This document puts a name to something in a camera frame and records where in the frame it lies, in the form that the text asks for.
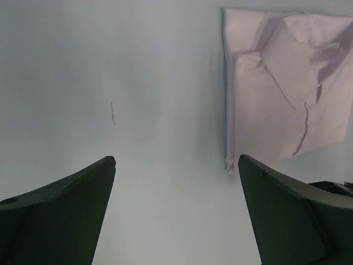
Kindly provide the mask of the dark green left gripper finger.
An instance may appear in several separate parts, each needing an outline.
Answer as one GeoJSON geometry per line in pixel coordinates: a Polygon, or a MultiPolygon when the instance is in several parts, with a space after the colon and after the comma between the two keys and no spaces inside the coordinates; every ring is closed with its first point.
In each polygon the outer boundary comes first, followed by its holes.
{"type": "Polygon", "coordinates": [[[92,264],[114,178],[106,156],[1,201],[1,264],[92,264]]]}

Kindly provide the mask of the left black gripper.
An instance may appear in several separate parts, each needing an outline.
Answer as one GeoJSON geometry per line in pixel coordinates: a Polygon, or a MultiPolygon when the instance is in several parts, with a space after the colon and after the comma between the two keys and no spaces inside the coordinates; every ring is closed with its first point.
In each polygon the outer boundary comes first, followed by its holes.
{"type": "Polygon", "coordinates": [[[352,188],[304,183],[248,155],[238,167],[262,264],[352,264],[352,188]]]}

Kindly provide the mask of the white long sleeve shirt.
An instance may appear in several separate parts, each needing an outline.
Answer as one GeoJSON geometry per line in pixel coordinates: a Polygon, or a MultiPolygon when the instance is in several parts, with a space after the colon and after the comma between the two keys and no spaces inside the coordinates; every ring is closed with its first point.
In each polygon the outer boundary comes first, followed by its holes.
{"type": "Polygon", "coordinates": [[[352,18],[224,8],[226,167],[343,141],[352,108],[352,18]]]}

